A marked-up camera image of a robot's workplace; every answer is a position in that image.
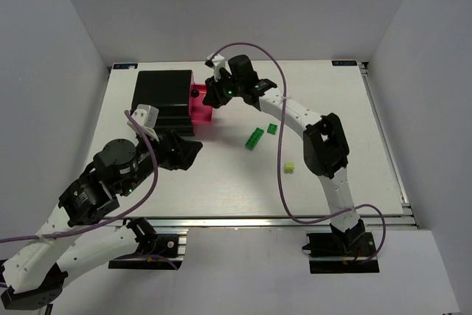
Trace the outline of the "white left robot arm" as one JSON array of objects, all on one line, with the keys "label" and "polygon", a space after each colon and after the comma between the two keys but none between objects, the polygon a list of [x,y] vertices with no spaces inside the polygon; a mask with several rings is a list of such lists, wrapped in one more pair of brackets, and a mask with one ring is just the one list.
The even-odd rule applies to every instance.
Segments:
[{"label": "white left robot arm", "polygon": [[80,231],[118,209],[118,198],[130,195],[155,167],[188,170],[202,147],[174,131],[147,142],[139,138],[136,144],[127,139],[108,142],[61,194],[38,239],[1,261],[4,308],[38,310],[55,300],[68,282],[109,260],[165,252],[164,238],[146,218],[129,222],[90,247],[73,249],[72,244]]}]

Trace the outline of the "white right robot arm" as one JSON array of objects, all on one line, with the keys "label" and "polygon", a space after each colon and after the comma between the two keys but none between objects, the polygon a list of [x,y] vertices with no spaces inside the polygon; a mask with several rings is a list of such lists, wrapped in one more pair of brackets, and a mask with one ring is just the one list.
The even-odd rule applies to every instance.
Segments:
[{"label": "white right robot arm", "polygon": [[322,185],[330,211],[330,229],[344,252],[355,249],[365,227],[355,209],[347,178],[350,153],[341,120],[336,114],[321,115],[292,100],[286,89],[278,89],[269,79],[261,79],[247,55],[225,60],[210,55],[206,66],[213,76],[206,80],[204,105],[220,108],[232,98],[280,121],[302,140],[303,160]]}]

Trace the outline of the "long green lego brick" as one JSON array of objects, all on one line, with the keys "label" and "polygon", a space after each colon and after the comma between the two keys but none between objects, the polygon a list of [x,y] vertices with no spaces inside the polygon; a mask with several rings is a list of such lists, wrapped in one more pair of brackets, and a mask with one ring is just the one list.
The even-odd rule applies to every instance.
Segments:
[{"label": "long green lego brick", "polygon": [[248,150],[254,150],[254,148],[259,143],[261,137],[264,134],[264,130],[261,128],[255,128],[254,131],[251,133],[250,137],[247,139],[245,143],[245,148]]}]

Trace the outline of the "pale yellow lego brick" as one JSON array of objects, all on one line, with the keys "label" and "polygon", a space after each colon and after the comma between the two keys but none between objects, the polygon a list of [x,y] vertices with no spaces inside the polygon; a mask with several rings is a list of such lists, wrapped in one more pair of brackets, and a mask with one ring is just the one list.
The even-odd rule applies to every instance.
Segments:
[{"label": "pale yellow lego brick", "polygon": [[285,162],[283,165],[283,172],[285,174],[292,174],[295,170],[295,164],[293,162]]}]

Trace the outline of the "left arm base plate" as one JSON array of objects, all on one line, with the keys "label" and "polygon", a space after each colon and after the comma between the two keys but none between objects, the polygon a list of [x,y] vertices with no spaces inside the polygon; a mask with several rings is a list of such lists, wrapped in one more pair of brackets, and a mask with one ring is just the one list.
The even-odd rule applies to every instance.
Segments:
[{"label": "left arm base plate", "polygon": [[129,255],[108,262],[109,269],[171,270],[180,269],[187,244],[183,229],[152,226],[146,218],[126,220],[123,224],[137,235],[137,249]]}]

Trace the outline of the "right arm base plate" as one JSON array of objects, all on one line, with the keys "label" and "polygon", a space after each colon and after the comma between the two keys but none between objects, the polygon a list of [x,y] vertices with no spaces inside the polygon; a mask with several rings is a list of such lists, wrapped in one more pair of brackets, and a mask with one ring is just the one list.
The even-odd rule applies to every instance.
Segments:
[{"label": "right arm base plate", "polygon": [[350,251],[333,234],[307,234],[302,252],[308,256],[311,274],[377,274],[380,272],[375,241],[367,232]]}]

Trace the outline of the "black pink drawer cabinet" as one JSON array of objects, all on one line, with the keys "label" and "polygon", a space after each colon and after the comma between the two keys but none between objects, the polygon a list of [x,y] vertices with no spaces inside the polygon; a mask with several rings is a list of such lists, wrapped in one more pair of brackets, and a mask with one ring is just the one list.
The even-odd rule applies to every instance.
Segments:
[{"label": "black pink drawer cabinet", "polygon": [[190,89],[194,83],[193,71],[189,69],[140,71],[131,110],[139,104],[151,105],[159,110],[157,133],[174,130],[180,136],[194,136],[200,126],[190,119]]}]

